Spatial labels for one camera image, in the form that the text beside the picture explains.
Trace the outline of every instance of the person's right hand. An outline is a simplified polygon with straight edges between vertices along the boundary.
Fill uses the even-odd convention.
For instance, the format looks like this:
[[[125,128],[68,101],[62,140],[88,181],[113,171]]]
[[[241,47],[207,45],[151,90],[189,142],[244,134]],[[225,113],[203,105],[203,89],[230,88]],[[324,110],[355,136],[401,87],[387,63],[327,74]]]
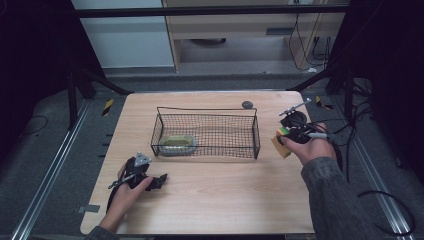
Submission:
[[[325,124],[320,123],[318,125],[325,129]],[[305,144],[296,143],[284,136],[281,136],[280,139],[290,151],[296,154],[302,165],[318,157],[337,159],[333,146],[326,139],[312,138]]]

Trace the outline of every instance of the black cord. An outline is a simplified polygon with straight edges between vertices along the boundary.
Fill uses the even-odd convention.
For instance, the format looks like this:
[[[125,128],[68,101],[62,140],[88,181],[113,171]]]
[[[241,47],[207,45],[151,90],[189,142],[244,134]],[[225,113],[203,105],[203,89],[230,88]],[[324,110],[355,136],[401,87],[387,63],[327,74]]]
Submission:
[[[355,120],[354,121],[361,121],[362,120],[362,117],[363,116],[365,116],[365,114],[367,114],[367,113],[372,113],[372,111],[371,111],[371,108],[370,107],[368,107],[368,108],[366,108],[366,109],[364,109],[363,111],[361,111],[359,114],[358,114],[358,117],[357,118],[355,118]],[[347,124],[347,125],[345,125],[344,127],[342,127],[342,128],[340,128],[339,130],[337,130],[337,131],[335,131],[333,134],[338,134],[339,132],[341,132],[341,130],[343,130],[343,129],[345,129],[345,128],[347,128],[347,127],[352,127],[352,131],[355,131],[355,129],[356,129],[356,124]],[[350,141],[348,140],[346,143],[343,143],[343,144],[340,144],[339,146],[347,146],[347,145],[349,145],[350,144]]]
[[[297,31],[297,35],[298,35],[298,37],[299,37],[299,42],[300,42],[300,45],[302,46],[303,57],[305,58],[306,62],[308,62],[308,63],[311,65],[311,67],[318,67],[318,66],[321,66],[322,64],[315,64],[315,63],[311,63],[311,62],[308,60],[308,57],[306,56],[306,50],[305,50],[305,47],[304,47],[304,45],[303,45],[303,41],[302,41],[302,38],[300,37],[300,32],[299,32],[299,24],[298,24],[298,23],[299,23],[299,15],[300,15],[299,13],[297,13],[297,14],[296,14],[296,21],[295,21],[295,23],[294,23],[293,31],[292,31],[292,33],[290,34],[290,38],[289,38],[289,48],[290,48],[290,53],[291,53],[291,55],[292,55],[293,59],[295,59],[294,54],[293,54],[293,51],[292,51],[292,49],[291,49],[291,40],[292,40],[292,37],[293,37],[294,32],[295,32],[295,31]],[[302,68],[299,68],[296,64],[295,64],[295,66],[296,66],[296,68],[297,68],[297,69],[302,70],[302,71],[304,71],[304,70],[308,70],[308,69],[302,69]]]
[[[327,68],[327,63],[328,63],[328,59],[330,58],[330,44],[331,44],[331,37],[327,37],[327,44],[325,46],[325,51],[324,53],[321,54],[316,54],[315,53],[315,49],[318,45],[320,37],[315,37],[314,38],[314,47],[312,48],[312,56],[314,57],[315,60],[320,60],[323,61],[322,65],[323,68]]]
[[[386,193],[386,192],[378,191],[378,190],[370,190],[370,191],[362,192],[362,193],[358,194],[358,198],[361,198],[361,197],[363,197],[365,195],[370,195],[370,194],[382,194],[382,195],[388,196],[390,198],[393,198],[399,205],[401,205],[405,209],[405,211],[409,214],[409,216],[411,218],[411,226],[410,226],[410,230],[408,232],[405,232],[405,233],[396,233],[396,232],[387,230],[387,229],[381,227],[380,225],[374,223],[375,226],[378,229],[380,229],[381,231],[383,231],[383,232],[385,232],[387,234],[390,234],[390,235],[396,236],[396,237],[408,236],[408,235],[412,234],[415,231],[415,227],[416,227],[416,225],[415,225],[415,217],[411,213],[411,211],[409,210],[409,208],[406,206],[406,204],[404,202],[402,202],[399,198],[393,196],[390,193]]]
[[[367,89],[368,90],[368,79],[364,79],[365,81],[364,81],[364,84],[365,84],[365,89]]]
[[[327,133],[327,134],[329,134],[329,132],[327,131],[327,129],[323,128],[322,126],[320,126],[318,124],[305,123],[305,122],[302,122],[302,121],[298,121],[296,119],[291,119],[290,121],[291,122],[302,124],[303,126],[309,127],[310,129],[313,129],[313,130],[315,130],[315,131],[317,131],[319,133]]]
[[[352,131],[349,134],[349,138],[347,140],[346,143],[346,181],[349,183],[350,182],[350,176],[349,176],[349,150],[350,150],[350,144],[353,140],[353,138],[355,137],[356,134],[356,122],[358,121],[359,117],[367,114],[370,112],[370,107],[365,108],[364,110],[362,110],[360,113],[358,113],[358,109],[362,104],[368,103],[368,101],[362,102],[361,104],[359,104],[353,114],[353,121],[352,121]]]
[[[367,82],[365,82],[365,86],[362,86],[361,84],[359,84],[358,82],[356,82],[355,80],[353,80],[353,84],[355,86],[355,93],[364,96],[364,97],[370,97],[372,92],[368,89],[367,86]]]
[[[353,121],[352,121],[352,123],[348,123],[348,124],[346,124],[345,126],[343,126],[342,128],[340,128],[340,129],[338,129],[338,130],[336,130],[335,132],[333,132],[333,134],[337,134],[337,133],[339,133],[339,132],[341,132],[342,130],[344,130],[345,128],[347,128],[347,127],[355,127],[355,122],[356,122],[356,120],[359,118],[359,116],[360,115],[362,115],[362,114],[366,114],[366,113],[368,113],[368,112],[365,112],[365,110],[369,110],[370,108],[368,107],[368,108],[366,108],[365,110],[363,110],[363,111],[361,111],[359,114],[357,113],[357,111],[358,111],[358,109],[359,109],[359,107],[360,106],[362,106],[362,105],[364,105],[364,104],[366,104],[366,103],[368,103],[368,100],[366,100],[366,101],[364,101],[364,102],[361,102],[358,106],[356,106],[356,108],[355,108],[355,111],[354,111],[354,114],[353,114]]]
[[[41,126],[37,130],[34,130],[32,132],[23,132],[22,133],[23,135],[29,135],[29,134],[37,133],[37,132],[41,131],[43,128],[45,128],[47,126],[47,123],[49,122],[49,119],[47,119],[45,116],[32,116],[31,119],[33,119],[33,118],[43,118],[45,120],[43,126]]]
[[[343,118],[327,118],[327,119],[323,119],[323,120],[318,120],[318,121],[313,121],[311,122],[311,124],[317,124],[317,123],[321,123],[321,122],[329,122],[329,121],[343,121]]]

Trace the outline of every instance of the wire basket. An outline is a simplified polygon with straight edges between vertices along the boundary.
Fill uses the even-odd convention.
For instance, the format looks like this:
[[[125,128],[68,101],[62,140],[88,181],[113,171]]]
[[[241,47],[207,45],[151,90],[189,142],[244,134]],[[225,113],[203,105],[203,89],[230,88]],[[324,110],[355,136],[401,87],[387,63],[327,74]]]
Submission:
[[[151,141],[155,156],[258,158],[261,147],[255,108],[157,110]]]

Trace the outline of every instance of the person's left hand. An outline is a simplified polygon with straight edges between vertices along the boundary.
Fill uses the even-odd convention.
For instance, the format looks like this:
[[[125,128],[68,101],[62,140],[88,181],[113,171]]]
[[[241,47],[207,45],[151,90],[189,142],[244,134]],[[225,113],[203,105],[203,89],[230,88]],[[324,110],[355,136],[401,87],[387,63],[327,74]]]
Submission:
[[[121,172],[124,171],[124,168],[125,165],[119,171],[118,176],[121,175]],[[121,186],[119,186],[119,189],[116,191],[115,196],[113,197],[109,210],[106,216],[100,222],[99,226],[115,233],[118,230],[122,219],[124,219],[125,214],[127,214],[130,208],[137,201],[137,198],[141,195],[142,192],[144,192],[144,190],[146,190],[152,180],[153,177],[147,177],[134,189],[131,189],[128,183],[123,183]]]

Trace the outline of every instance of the metal rail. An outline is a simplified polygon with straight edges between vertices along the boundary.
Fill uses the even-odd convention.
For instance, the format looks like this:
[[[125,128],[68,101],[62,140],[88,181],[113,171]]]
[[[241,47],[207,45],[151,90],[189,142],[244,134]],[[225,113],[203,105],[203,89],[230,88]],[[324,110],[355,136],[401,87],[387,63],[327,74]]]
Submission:
[[[338,111],[340,116],[344,116],[342,111],[342,104],[340,101],[336,98],[333,98],[335,109]],[[384,183],[383,179],[381,178],[380,174],[378,173],[376,167],[374,166],[370,156],[368,155],[362,141],[356,137],[352,141],[353,146],[358,152],[358,160],[360,161],[364,171],[365,175],[367,176],[367,179],[371,185],[371,187],[374,190],[379,190],[383,192],[389,192],[388,187]],[[410,230],[410,227],[405,220],[405,217],[403,216],[402,212],[400,211],[397,203],[393,199],[384,198],[382,196],[377,196],[377,199],[380,203],[381,208],[383,209],[387,220],[390,223],[390,226],[392,227],[393,231],[396,233],[405,233]],[[398,237],[399,240],[414,240],[415,237],[413,234],[405,237]]]
[[[16,227],[15,231],[12,234],[13,240],[24,240],[27,239],[32,227],[34,226],[41,209],[44,206],[44,203],[49,196],[50,190],[53,187],[53,184],[56,181],[57,176],[59,175],[60,169],[62,168],[63,163],[65,162],[66,157],[74,143],[74,140],[81,128],[82,123],[84,122],[85,116],[87,115],[87,110],[90,106],[91,100],[83,100],[79,118],[76,122],[73,129],[69,130],[59,147],[59,150],[56,153],[55,158],[53,159],[52,164],[50,165],[49,170],[47,171],[43,182],[37,190],[34,198],[31,201],[31,204],[27,208],[24,216]]]
[[[117,18],[193,15],[285,14],[285,13],[341,13],[353,9],[349,4],[318,5],[259,5],[259,6],[207,6],[125,9],[78,9],[54,11],[53,14],[78,18]]]

